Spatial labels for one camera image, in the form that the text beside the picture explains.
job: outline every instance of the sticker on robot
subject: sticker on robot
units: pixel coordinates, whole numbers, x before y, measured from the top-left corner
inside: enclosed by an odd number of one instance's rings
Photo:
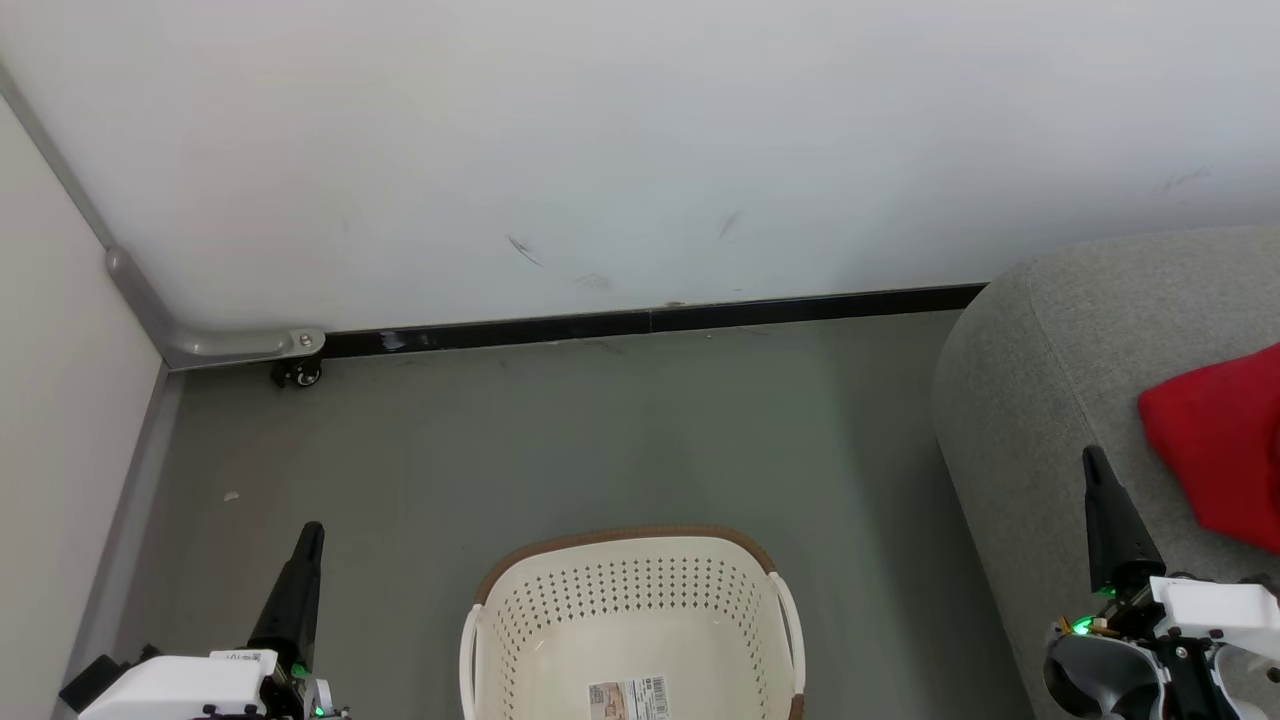
[[[252,660],[255,662],[257,662],[259,660],[262,660],[262,653],[261,652],[251,652],[251,651],[243,651],[243,650],[211,652],[211,653],[209,653],[209,656],[210,657],[221,657],[223,660]]]
[[[590,720],[671,720],[666,675],[588,687]]]

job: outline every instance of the gray floor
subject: gray floor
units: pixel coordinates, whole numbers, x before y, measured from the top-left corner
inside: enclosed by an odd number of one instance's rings
[[[809,717],[1027,717],[929,427],[955,318],[330,361],[306,391],[193,374],[122,653],[243,642],[316,519],[317,671],[361,720],[458,717],[462,620],[507,551],[721,523],[791,584]]]

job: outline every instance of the white wall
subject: white wall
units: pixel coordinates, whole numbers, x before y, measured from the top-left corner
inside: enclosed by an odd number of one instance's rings
[[[3,101],[0,243],[0,715],[40,719],[67,671],[160,356]]]
[[[351,329],[1280,219],[1277,27],[1270,0],[0,0],[0,60],[187,316]]]

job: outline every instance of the perforated basket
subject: perforated basket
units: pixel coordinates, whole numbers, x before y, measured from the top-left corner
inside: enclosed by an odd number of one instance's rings
[[[588,533],[485,578],[458,657],[466,720],[799,720],[804,634],[750,538],[712,525]]]

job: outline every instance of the red cushion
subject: red cushion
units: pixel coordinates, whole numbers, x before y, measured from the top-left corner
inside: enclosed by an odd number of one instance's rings
[[[1280,345],[1165,380],[1138,411],[1199,524],[1280,553]]]

